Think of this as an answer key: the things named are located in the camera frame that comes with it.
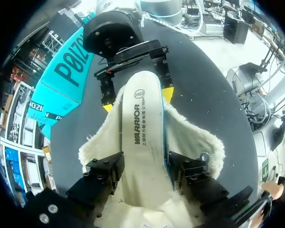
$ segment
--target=bolt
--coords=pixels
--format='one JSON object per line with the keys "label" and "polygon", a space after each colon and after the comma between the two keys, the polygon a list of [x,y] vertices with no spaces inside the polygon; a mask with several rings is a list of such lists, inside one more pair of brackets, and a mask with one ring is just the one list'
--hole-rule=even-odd
{"label": "bolt", "polygon": [[110,4],[111,4],[110,2],[107,2],[107,3],[103,6],[103,8],[108,7]]}
{"label": "bolt", "polygon": [[58,207],[55,204],[49,205],[47,209],[52,214],[55,214],[58,211]]}
{"label": "bolt", "polygon": [[39,216],[39,219],[40,219],[40,221],[41,221],[42,223],[44,223],[44,224],[49,223],[49,218],[48,218],[48,216],[47,216],[46,214],[41,214],[41,215]]}

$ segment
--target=white insole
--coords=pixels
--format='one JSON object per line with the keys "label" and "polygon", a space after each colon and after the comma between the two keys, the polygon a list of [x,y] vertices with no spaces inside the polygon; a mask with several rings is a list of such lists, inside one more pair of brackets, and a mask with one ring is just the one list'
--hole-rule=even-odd
{"label": "white insole", "polygon": [[122,185],[127,204],[156,209],[170,198],[172,186],[163,166],[163,132],[157,76],[148,71],[132,76],[124,87],[122,110]]}

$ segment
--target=green sign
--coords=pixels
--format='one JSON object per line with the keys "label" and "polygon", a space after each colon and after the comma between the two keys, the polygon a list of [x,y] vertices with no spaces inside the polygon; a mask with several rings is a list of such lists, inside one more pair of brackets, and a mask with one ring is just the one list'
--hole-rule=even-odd
{"label": "green sign", "polygon": [[268,179],[268,158],[262,163],[262,182],[266,182]]}

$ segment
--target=screw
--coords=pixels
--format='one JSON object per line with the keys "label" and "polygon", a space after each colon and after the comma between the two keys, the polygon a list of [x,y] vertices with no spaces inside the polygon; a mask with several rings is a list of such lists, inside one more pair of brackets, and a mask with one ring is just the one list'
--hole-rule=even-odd
{"label": "screw", "polygon": [[49,218],[48,218],[48,216],[47,216],[46,214],[41,214],[41,215],[39,216],[39,219],[40,219],[40,221],[41,221],[42,223],[44,223],[44,224],[49,223]]}
{"label": "screw", "polygon": [[199,158],[200,158],[203,162],[206,162],[206,163],[208,163],[209,160],[210,160],[209,154],[208,154],[207,152],[205,152],[205,151],[200,154]]}
{"label": "screw", "polygon": [[47,209],[52,214],[55,214],[58,211],[58,207],[55,204],[49,205]]}

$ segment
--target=black box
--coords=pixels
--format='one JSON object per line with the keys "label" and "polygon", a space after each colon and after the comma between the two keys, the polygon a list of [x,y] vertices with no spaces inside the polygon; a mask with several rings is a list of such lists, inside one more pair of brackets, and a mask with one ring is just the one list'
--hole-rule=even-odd
{"label": "black box", "polygon": [[241,20],[225,16],[224,38],[233,44],[245,44],[249,25]]}

